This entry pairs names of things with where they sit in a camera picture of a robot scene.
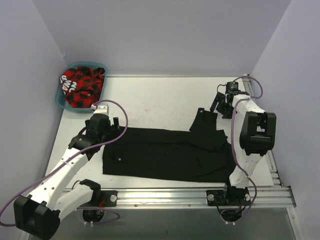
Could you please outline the black long sleeve shirt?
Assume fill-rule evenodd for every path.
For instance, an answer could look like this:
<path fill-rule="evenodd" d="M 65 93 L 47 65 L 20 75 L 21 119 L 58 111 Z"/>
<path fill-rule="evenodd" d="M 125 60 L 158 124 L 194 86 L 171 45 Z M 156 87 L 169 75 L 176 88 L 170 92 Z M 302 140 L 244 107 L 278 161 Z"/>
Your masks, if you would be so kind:
<path fill-rule="evenodd" d="M 234 171 L 231 144 L 217 113 L 199 108 L 188 131 L 129 127 L 104 147 L 102 173 L 160 180 L 225 183 Z"/>

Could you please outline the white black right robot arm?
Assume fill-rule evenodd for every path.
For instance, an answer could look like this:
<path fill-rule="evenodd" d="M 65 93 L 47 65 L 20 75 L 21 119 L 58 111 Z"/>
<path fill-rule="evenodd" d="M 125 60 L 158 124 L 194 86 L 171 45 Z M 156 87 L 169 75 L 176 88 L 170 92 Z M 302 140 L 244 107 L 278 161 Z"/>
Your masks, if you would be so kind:
<path fill-rule="evenodd" d="M 275 113 L 266 112 L 246 91 L 239 90 L 239 83 L 225 84 L 225 93 L 218 92 L 210 107 L 223 119 L 231 120 L 230 144 L 235 169 L 228 177 L 222 200 L 232 205 L 240 196 L 249 200 L 248 189 L 251 176 L 263 156 L 275 145 Z"/>

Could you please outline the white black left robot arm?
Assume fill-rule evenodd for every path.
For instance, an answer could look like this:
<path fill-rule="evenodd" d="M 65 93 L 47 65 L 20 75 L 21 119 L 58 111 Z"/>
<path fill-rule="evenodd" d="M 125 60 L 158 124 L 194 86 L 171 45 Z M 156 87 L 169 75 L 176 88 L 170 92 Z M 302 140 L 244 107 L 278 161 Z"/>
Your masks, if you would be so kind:
<path fill-rule="evenodd" d="M 103 145 L 115 142 L 120 136 L 117 117 L 110 120 L 107 114 L 93 114 L 71 139 L 54 169 L 27 196 L 19 195 L 15 199 L 15 226 L 41 240 L 49 240 L 61 221 L 79 207 L 101 212 L 99 183 L 84 179 L 70 192 L 63 194 L 63 191 Z"/>

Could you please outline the red black plaid shirt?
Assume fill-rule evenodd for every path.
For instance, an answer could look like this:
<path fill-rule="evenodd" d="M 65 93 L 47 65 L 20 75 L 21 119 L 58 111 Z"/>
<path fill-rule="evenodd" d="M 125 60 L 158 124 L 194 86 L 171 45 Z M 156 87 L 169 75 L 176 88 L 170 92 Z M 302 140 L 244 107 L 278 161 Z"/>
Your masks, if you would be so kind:
<path fill-rule="evenodd" d="M 64 100 L 72 108 L 90 108 L 101 97 L 105 76 L 103 67 L 77 66 L 67 69 L 60 77 Z"/>

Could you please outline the teal plastic basket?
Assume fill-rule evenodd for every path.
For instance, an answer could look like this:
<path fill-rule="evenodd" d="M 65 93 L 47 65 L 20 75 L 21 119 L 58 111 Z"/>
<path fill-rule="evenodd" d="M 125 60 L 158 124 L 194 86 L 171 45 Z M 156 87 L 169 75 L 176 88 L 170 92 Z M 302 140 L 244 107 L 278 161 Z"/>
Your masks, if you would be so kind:
<path fill-rule="evenodd" d="M 101 95 L 100 95 L 100 99 L 102 99 L 102 94 L 103 94 L 103 91 L 104 91 L 104 88 L 105 88 L 105 85 L 106 85 L 106 81 L 107 81 L 107 75 L 108 75 L 108 69 L 107 67 L 102 64 L 102 63 L 99 63 L 99 62 L 92 62 L 92 61 L 76 61 L 76 62 L 73 62 L 71 64 L 69 64 L 67 66 L 67 68 L 65 69 L 65 71 L 69 68 L 76 68 L 76 67 L 79 67 L 79 66 L 85 66 L 85 67 L 90 67 L 90 68 L 104 68 L 105 69 L 105 77 L 104 77 L 104 83 L 103 83 L 103 87 L 102 87 L 102 92 L 101 92 Z M 70 112 L 74 112 L 74 113 L 81 113 L 81 114 L 84 114 L 84 113 L 89 113 L 91 112 L 91 107 L 90 108 L 73 108 L 71 107 L 65 100 L 64 100 L 64 95 L 63 95 L 63 91 L 62 91 L 62 87 L 61 87 L 61 84 L 60 84 L 60 78 L 59 78 L 59 86 L 57 88 L 57 92 L 56 92 L 56 95 L 55 95 L 55 103 L 58 107 L 64 109 L 64 110 L 67 110 L 67 111 L 70 111 Z"/>

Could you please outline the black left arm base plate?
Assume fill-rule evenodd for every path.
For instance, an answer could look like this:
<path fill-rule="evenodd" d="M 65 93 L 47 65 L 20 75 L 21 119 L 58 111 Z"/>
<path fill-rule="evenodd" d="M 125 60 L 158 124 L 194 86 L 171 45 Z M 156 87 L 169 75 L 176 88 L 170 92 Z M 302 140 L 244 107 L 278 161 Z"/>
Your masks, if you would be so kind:
<path fill-rule="evenodd" d="M 93 192 L 91 204 L 95 207 L 115 207 L 118 200 L 116 190 L 96 190 Z"/>

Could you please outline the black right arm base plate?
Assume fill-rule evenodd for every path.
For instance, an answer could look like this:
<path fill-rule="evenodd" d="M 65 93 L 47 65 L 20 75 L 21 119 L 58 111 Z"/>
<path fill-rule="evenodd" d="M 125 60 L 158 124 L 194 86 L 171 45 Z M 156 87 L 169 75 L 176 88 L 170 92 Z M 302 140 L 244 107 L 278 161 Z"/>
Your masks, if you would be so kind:
<path fill-rule="evenodd" d="M 249 206 L 251 197 L 247 188 L 235 188 L 229 190 L 207 190 L 208 206 Z"/>

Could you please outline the aluminium front rail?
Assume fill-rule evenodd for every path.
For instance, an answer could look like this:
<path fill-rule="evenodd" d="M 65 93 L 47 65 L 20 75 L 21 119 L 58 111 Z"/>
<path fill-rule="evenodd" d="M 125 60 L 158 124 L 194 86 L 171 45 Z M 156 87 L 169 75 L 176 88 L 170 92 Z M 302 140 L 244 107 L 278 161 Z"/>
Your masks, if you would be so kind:
<path fill-rule="evenodd" d="M 117 191 L 116 209 L 205 209 L 207 191 L 222 190 L 222 185 L 200 187 L 102 187 L 103 191 Z M 293 192 L 280 185 L 258 187 L 253 208 L 294 208 Z"/>

